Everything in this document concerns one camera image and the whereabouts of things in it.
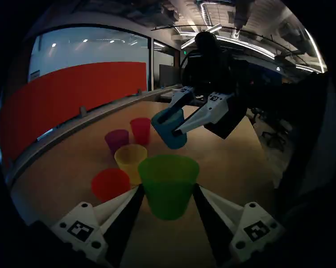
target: desk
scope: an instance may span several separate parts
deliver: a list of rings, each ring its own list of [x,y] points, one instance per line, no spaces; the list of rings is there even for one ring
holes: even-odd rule
[[[130,131],[135,117],[152,117],[168,104],[142,101],[89,125],[42,155],[18,178],[12,198],[27,222],[39,218],[52,225],[79,202],[98,205],[91,193],[92,178],[117,167],[104,135],[118,128]],[[184,116],[197,108],[184,107]],[[186,145],[170,150],[151,128],[148,155],[179,154],[200,165],[197,182],[237,204],[258,202],[272,211],[273,173],[248,118],[226,139],[200,127],[188,133]],[[121,267],[214,267],[215,261],[193,198],[178,220],[155,218],[143,199]]]

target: green cup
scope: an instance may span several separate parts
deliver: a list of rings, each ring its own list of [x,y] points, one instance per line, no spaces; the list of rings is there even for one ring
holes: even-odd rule
[[[180,155],[157,155],[138,166],[152,213],[162,220],[175,220],[187,209],[199,164]]]

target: red cup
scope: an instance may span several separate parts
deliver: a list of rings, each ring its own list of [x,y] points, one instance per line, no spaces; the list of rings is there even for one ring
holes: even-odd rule
[[[114,130],[108,132],[104,137],[111,153],[114,156],[115,152],[122,146],[129,144],[129,133],[127,130]]]
[[[147,145],[150,138],[150,119],[140,117],[131,121],[131,128],[137,144]]]
[[[93,194],[107,202],[131,189],[128,175],[118,168],[108,168],[98,173],[91,182]]]

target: purple cup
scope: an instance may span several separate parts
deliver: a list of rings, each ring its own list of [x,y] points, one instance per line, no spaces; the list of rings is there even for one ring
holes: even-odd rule
[[[115,152],[122,146],[129,144],[129,133],[127,130],[114,130],[108,132],[104,137],[111,153],[114,156]]]

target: ceiling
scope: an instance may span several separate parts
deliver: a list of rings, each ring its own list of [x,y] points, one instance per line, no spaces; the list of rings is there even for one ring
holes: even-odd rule
[[[217,24],[241,29],[239,40],[273,52],[277,55],[275,60],[281,61],[281,64],[301,64],[321,70],[315,49],[303,25],[280,0],[170,0],[163,4],[179,13],[179,20],[174,25],[196,25],[195,30],[192,27],[181,27],[178,30],[196,32],[207,30],[207,27],[201,25]],[[231,32],[232,29],[222,28],[215,33],[230,38]],[[172,38],[180,39],[182,44],[192,38],[178,38],[178,35],[177,33]]]

